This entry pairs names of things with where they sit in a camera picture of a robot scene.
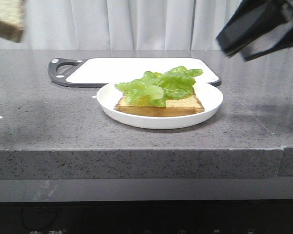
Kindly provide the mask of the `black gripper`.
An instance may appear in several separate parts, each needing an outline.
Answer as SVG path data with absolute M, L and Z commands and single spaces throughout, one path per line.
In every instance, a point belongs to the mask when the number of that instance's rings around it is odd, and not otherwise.
M 216 40 L 228 57 L 241 51 L 246 61 L 293 47 L 293 0 L 241 1 Z

